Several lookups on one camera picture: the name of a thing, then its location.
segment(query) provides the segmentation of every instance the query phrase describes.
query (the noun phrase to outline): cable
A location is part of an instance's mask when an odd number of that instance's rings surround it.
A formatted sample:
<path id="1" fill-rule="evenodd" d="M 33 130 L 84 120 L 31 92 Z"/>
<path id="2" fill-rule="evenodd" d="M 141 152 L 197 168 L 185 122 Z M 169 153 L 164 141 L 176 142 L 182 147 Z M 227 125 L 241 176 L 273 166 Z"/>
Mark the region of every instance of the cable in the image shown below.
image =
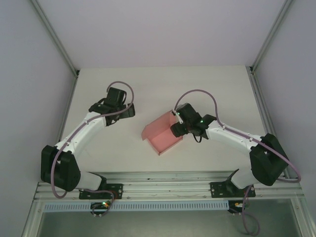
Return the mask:
<path id="1" fill-rule="evenodd" d="M 116 122 L 117 122 L 117 120 L 116 120 L 116 121 L 114 121 L 114 122 L 112 122 L 109 126 L 111 126 L 111 125 L 115 124 Z"/>
<path id="2" fill-rule="evenodd" d="M 199 137 L 199 140 L 197 140 L 197 137 L 193 134 L 193 137 L 194 137 L 194 140 L 197 142 L 197 143 L 201 143 L 202 141 L 202 137 Z"/>
<path id="3" fill-rule="evenodd" d="M 57 160 L 58 160 L 60 154 L 62 153 L 62 151 L 64 150 L 64 148 L 68 145 L 68 143 L 71 142 L 71 140 L 78 134 L 78 132 L 79 132 L 81 129 L 83 129 L 83 127 L 85 127 L 87 124 L 89 124 L 91 121 L 93 121 L 93 120 L 95 120 L 95 119 L 98 119 L 98 118 L 102 118 L 102 117 L 107 117 L 107 116 L 113 116 L 113 115 L 121 114 L 121 113 L 127 111 L 127 110 L 133 105 L 133 102 L 134 102 L 134 91 L 133 91 L 132 87 L 131 87 L 129 84 L 127 84 L 127 83 L 125 83 L 125 82 L 123 82 L 123 81 L 114 81 L 114 82 L 112 82 L 112 83 L 108 86 L 107 92 L 109 91 L 110 87 L 111 87 L 113 84 L 115 84 L 115 83 L 124 84 L 124 85 L 126 85 L 126 86 L 130 89 L 130 91 L 131 91 L 131 93 L 132 93 L 132 100 L 131 100 L 130 104 L 129 104 L 125 109 L 123 109 L 123 110 L 121 110 L 121 111 L 117 111 L 117 112 L 113 112 L 113 113 L 109 113 L 109 114 L 104 114 L 104 115 L 97 115 L 97 116 L 94 116 L 94 117 L 88 119 L 86 122 L 84 122 L 83 124 L 81 124 L 81 125 L 73 132 L 73 134 L 67 139 L 67 141 L 63 144 L 63 146 L 62 146 L 62 147 L 59 149 L 59 151 L 57 152 L 57 154 L 56 154 L 56 156 L 55 156 L 55 158 L 54 158 L 53 164 L 52 164 L 52 166 L 51 166 L 51 171 L 50 171 L 50 183 L 51 183 L 51 189 L 52 189 L 53 194 L 54 194 L 55 197 L 57 197 L 57 198 L 64 198 L 64 197 L 66 196 L 66 194 L 67 194 L 67 191 L 65 191 L 65 193 L 62 194 L 61 196 L 57 194 L 56 189 L 55 189 L 55 183 L 54 183 L 54 173 L 55 173 L 55 166 L 56 166 Z"/>
<path id="4" fill-rule="evenodd" d="M 108 209 L 106 209 L 100 217 L 102 216 L 105 216 L 106 214 L 108 214 L 109 210 L 111 209 L 113 203 L 114 203 L 114 194 L 111 192 L 111 191 L 107 191 L 107 190 L 99 190 L 99 191 L 95 191 L 95 190 L 90 190 L 90 189 L 84 189 L 84 191 L 86 192 L 90 192 L 90 193 L 94 193 L 94 194 L 99 194 L 99 193 L 108 193 L 108 194 L 111 194 L 112 196 L 112 201 L 111 201 L 111 204 L 109 205 Z M 97 216 L 94 214 L 94 210 L 97 208 L 97 207 L 100 207 L 102 206 L 102 204 L 98 204 L 98 205 L 95 205 L 92 209 L 92 215 L 94 216 Z"/>
<path id="5" fill-rule="evenodd" d="M 247 199 L 247 197 L 248 197 L 248 193 L 249 193 L 251 187 L 252 187 L 252 185 L 248 186 L 248 188 L 247 188 L 247 190 L 246 190 L 246 193 L 245 193 L 245 196 L 243 197 L 243 200 L 242 200 L 242 207 L 241 207 L 241 217 L 242 217 L 242 223 L 243 223 L 243 226 L 244 226 L 246 232 L 247 232 L 250 236 L 257 236 L 257 235 L 259 235 L 259 233 L 260 233 L 260 223 L 259 223 L 259 220 L 258 220 L 254 215 L 252 215 L 251 213 L 245 211 L 246 199 Z M 258 227 L 257 232 L 254 232 L 254 233 L 253 233 L 253 232 L 250 232 L 250 230 L 248 229 L 247 222 L 246 222 L 246 215 L 252 217 L 252 218 L 257 222 L 257 227 Z"/>
<path id="6" fill-rule="evenodd" d="M 220 121 L 219 119 L 219 116 L 218 116 L 218 107 L 217 107 L 217 102 L 214 98 L 214 96 L 207 92 L 206 90 L 201 90 L 201 89 L 194 89 L 194 90 L 189 90 L 187 91 L 186 93 L 184 93 L 177 101 L 176 105 L 174 106 L 174 110 L 176 110 L 176 108 L 178 107 L 178 104 L 180 102 L 180 100 L 186 96 L 187 94 L 191 93 L 191 92 L 202 92 L 202 93 L 205 93 L 207 95 L 209 95 L 213 102 L 214 102 L 214 106 L 215 106 L 215 116 L 216 116 L 216 119 L 217 119 L 217 122 L 219 123 L 219 125 L 229 131 L 229 132 L 232 132 L 238 136 L 241 136 L 241 137 L 244 137 L 246 139 L 250 139 L 251 137 L 246 135 L 246 134 L 243 134 L 243 133 L 240 133 L 238 131 L 235 131 L 229 127 L 225 127 L 224 124 Z M 300 174 L 300 172 L 298 171 L 298 169 L 287 159 L 285 158 L 283 155 L 281 155 L 279 152 L 275 151 L 274 149 L 272 149 L 271 147 L 267 146 L 266 144 L 262 143 L 261 141 L 258 141 L 257 139 L 255 138 L 252 138 L 252 140 L 254 142 L 256 142 L 257 144 L 259 144 L 260 146 L 264 147 L 266 150 L 272 152 L 273 154 L 277 155 L 280 159 L 282 159 L 284 162 L 286 162 L 294 171 L 295 173 L 297 174 L 297 179 L 296 180 L 286 180 L 286 179 L 277 179 L 279 181 L 282 181 L 282 182 L 286 182 L 286 183 L 299 183 L 301 180 L 302 180 L 302 176 Z M 243 226 L 245 227 L 245 230 L 247 231 L 247 233 L 251 236 L 257 236 L 260 232 L 260 224 L 259 224 L 259 221 L 257 220 L 257 218 L 255 216 L 253 216 L 252 214 L 248 213 L 248 212 L 245 212 L 244 209 L 245 209 L 245 203 L 246 203 L 246 198 L 248 197 L 248 193 L 249 193 L 249 190 L 250 190 L 251 186 L 248 187 L 246 193 L 245 193 L 245 196 L 243 198 L 243 201 L 242 201 L 242 212 L 241 212 L 241 215 L 242 215 L 242 222 L 243 222 Z M 258 231 L 256 233 L 251 233 L 249 230 L 248 230 L 248 227 L 247 227 L 247 224 L 246 224 L 246 218 L 245 218 L 245 215 L 248 215 L 248 216 L 251 216 L 252 218 L 255 219 L 255 221 L 257 222 L 257 225 L 258 225 Z"/>

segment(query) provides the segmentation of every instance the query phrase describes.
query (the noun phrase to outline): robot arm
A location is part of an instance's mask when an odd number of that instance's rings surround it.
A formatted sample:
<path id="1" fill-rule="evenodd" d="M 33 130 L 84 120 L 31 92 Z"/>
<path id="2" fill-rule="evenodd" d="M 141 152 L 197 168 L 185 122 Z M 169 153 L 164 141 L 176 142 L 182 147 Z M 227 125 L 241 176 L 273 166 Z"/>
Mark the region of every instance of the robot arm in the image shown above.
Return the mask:
<path id="1" fill-rule="evenodd" d="M 125 109 L 125 98 L 125 91 L 110 87 L 107 97 L 90 107 L 89 113 L 73 132 L 54 147 L 47 145 L 41 153 L 41 179 L 51 183 L 53 160 L 66 143 L 55 166 L 54 185 L 67 192 L 73 189 L 106 189 L 106 178 L 80 171 L 75 157 L 79 157 L 84 147 L 100 130 L 116 123 L 119 119 L 135 116 L 133 104 L 123 113 L 103 116 Z"/>
<path id="2" fill-rule="evenodd" d="M 287 158 L 277 138 L 271 134 L 261 137 L 222 125 L 214 116 L 201 117 L 188 103 L 177 107 L 173 113 L 179 120 L 170 128 L 176 137 L 192 133 L 201 139 L 225 143 L 250 158 L 250 169 L 237 169 L 221 185 L 221 187 L 225 186 L 228 192 L 233 193 L 256 183 L 271 186 L 287 167 L 286 162 L 255 142 L 264 143 Z"/>

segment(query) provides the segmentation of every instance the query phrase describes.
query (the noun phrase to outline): pink box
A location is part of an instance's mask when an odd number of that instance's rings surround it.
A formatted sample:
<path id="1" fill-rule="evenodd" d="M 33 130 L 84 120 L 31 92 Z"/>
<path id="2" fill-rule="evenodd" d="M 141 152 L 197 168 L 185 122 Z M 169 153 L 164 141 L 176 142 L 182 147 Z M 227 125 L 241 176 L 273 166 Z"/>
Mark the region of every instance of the pink box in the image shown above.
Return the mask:
<path id="1" fill-rule="evenodd" d="M 142 139 L 147 139 L 153 149 L 160 156 L 163 152 L 180 142 L 183 137 L 175 137 L 170 127 L 177 122 L 176 116 L 171 111 L 160 116 L 155 121 L 146 125 L 142 131 Z"/>

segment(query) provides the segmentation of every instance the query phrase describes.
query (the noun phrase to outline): white tabletop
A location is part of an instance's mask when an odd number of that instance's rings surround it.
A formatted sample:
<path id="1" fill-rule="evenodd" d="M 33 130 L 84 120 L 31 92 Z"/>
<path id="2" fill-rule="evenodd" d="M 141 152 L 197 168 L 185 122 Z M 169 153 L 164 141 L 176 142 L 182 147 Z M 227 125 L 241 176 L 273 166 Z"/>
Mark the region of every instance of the white tabletop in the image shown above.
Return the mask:
<path id="1" fill-rule="evenodd" d="M 64 137 L 88 113 L 88 109 L 106 97 L 106 88 L 115 81 L 129 83 L 135 92 L 136 116 L 119 120 L 100 131 L 76 157 L 79 168 L 94 172 L 223 171 L 250 166 L 233 148 L 203 139 L 198 144 L 192 135 L 158 156 L 141 133 L 145 125 L 171 110 L 177 99 L 191 89 L 205 89 L 218 102 L 221 121 L 229 126 L 264 135 L 254 94 L 244 66 L 227 67 L 155 67 L 82 69 L 67 118 Z M 114 87 L 130 92 L 127 87 Z M 207 95 L 194 92 L 188 102 L 201 116 L 215 115 Z"/>

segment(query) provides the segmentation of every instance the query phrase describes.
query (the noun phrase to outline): ventilation slot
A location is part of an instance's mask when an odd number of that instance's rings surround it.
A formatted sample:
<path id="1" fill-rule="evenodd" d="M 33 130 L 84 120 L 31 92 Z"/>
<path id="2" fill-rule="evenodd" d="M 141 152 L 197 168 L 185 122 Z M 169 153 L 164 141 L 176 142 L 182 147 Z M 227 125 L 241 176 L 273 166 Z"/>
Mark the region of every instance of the ventilation slot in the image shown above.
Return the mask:
<path id="1" fill-rule="evenodd" d="M 50 202 L 44 212 L 91 211 L 91 202 Z M 228 210 L 228 201 L 116 201 L 110 211 Z"/>

